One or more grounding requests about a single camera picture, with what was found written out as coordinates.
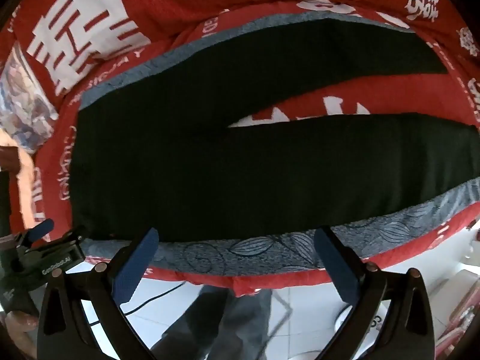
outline white tile floor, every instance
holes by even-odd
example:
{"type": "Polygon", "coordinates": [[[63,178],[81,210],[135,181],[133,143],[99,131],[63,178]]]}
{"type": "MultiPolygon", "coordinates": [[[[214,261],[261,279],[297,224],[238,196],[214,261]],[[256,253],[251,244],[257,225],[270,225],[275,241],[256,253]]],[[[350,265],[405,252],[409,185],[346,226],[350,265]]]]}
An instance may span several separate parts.
{"type": "MultiPolygon", "coordinates": [[[[416,267],[425,279],[427,288],[432,290],[443,279],[449,278],[464,256],[473,234],[463,230],[440,246],[420,256],[391,267],[390,271],[405,272],[416,267]]],[[[76,271],[89,270],[91,265],[83,263],[76,271]]],[[[150,297],[165,292],[177,283],[142,279],[132,300],[123,305],[128,311],[150,297]]],[[[200,286],[186,284],[164,298],[153,301],[134,315],[130,322],[146,345],[152,346],[196,298],[200,286]]],[[[277,332],[267,348],[268,360],[287,360],[300,353],[321,350],[333,336],[333,325],[345,304],[339,298],[331,283],[319,286],[292,287],[279,290],[278,294],[287,301],[293,313],[290,320],[277,332]]],[[[97,319],[91,304],[85,303],[90,321],[97,319]]],[[[285,308],[273,299],[270,331],[285,314],[285,308]]],[[[100,325],[94,328],[102,350],[116,358],[100,325]]]]}

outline leaf pattern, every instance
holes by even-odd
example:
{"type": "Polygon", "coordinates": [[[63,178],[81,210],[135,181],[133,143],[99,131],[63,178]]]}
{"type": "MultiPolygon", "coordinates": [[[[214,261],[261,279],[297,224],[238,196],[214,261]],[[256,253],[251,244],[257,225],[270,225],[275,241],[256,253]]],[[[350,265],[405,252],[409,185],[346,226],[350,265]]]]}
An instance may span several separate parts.
{"type": "Polygon", "coordinates": [[[432,204],[432,202],[426,202],[415,207],[410,207],[406,214],[411,218],[418,218],[420,216],[427,215],[429,212],[431,212],[433,207],[434,204],[432,204]]]}
{"type": "Polygon", "coordinates": [[[305,233],[291,233],[290,239],[295,245],[296,252],[310,264],[313,264],[316,252],[312,237],[305,233]]]}
{"type": "Polygon", "coordinates": [[[277,274],[293,274],[295,272],[304,272],[304,271],[311,271],[314,268],[309,268],[306,266],[301,266],[301,265],[289,265],[289,266],[284,266],[283,268],[277,269],[275,273],[277,274]]]}
{"type": "Polygon", "coordinates": [[[400,222],[391,222],[380,229],[381,237],[390,243],[405,243],[411,239],[410,231],[407,226],[400,222]]]}
{"type": "Polygon", "coordinates": [[[236,242],[229,248],[229,252],[237,256],[258,256],[269,250],[275,241],[270,237],[249,238],[236,242]]]}
{"type": "Polygon", "coordinates": [[[225,272],[225,257],[218,250],[218,247],[210,242],[187,244],[182,256],[195,273],[210,274],[213,269],[218,274],[225,272]]]}
{"type": "Polygon", "coordinates": [[[371,225],[373,222],[375,222],[375,220],[377,220],[377,218],[363,219],[361,221],[356,221],[356,222],[349,223],[348,226],[351,227],[351,228],[354,228],[354,229],[355,228],[361,228],[361,227],[371,225]]]}

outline black fabric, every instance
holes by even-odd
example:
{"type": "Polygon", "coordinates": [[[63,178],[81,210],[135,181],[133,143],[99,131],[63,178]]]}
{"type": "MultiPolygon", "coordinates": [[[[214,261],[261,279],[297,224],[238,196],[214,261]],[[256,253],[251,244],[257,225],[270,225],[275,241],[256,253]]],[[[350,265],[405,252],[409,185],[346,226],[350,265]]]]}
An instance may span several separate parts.
{"type": "Polygon", "coordinates": [[[413,33],[332,19],[197,52],[79,113],[74,223],[95,239],[246,239],[422,203],[478,175],[474,130],[419,115],[227,128],[320,87],[412,73],[446,69],[413,33]]]}
{"type": "Polygon", "coordinates": [[[479,176],[476,129],[426,115],[335,115],[176,138],[145,126],[129,140],[97,119],[79,126],[73,218],[97,239],[146,227],[165,242],[303,231],[396,212],[479,176]]]}
{"type": "Polygon", "coordinates": [[[215,44],[112,91],[80,112],[79,129],[103,114],[140,136],[148,125],[157,133],[211,131],[318,88],[415,73],[447,70],[414,33],[334,19],[281,25],[215,44]],[[138,120],[132,120],[134,112],[138,120]]]}

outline finger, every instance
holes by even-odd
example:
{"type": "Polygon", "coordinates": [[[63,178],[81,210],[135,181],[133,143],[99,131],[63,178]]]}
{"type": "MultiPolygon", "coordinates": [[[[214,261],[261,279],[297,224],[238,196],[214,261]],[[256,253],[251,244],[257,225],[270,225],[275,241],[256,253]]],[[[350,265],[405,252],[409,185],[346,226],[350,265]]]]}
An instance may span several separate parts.
{"type": "Polygon", "coordinates": [[[20,349],[23,353],[28,356],[36,359],[37,358],[37,347],[33,343],[32,339],[28,337],[27,333],[21,331],[19,325],[13,318],[5,319],[5,326],[7,328],[8,335],[15,344],[15,346],[20,349]]]}
{"type": "Polygon", "coordinates": [[[38,326],[38,318],[25,314],[22,311],[11,311],[8,313],[5,322],[10,327],[21,332],[31,332],[38,326]]]}

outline person's leg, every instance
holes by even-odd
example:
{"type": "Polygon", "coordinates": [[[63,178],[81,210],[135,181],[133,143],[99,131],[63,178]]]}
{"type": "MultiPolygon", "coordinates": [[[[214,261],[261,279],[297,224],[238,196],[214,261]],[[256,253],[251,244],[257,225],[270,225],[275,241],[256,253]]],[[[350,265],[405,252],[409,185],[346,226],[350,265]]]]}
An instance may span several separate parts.
{"type": "Polygon", "coordinates": [[[241,298],[230,292],[208,360],[264,360],[259,355],[268,339],[271,303],[269,289],[241,298]]]}
{"type": "Polygon", "coordinates": [[[229,290],[203,286],[186,312],[153,345],[158,360],[203,360],[218,335],[229,290]]]}

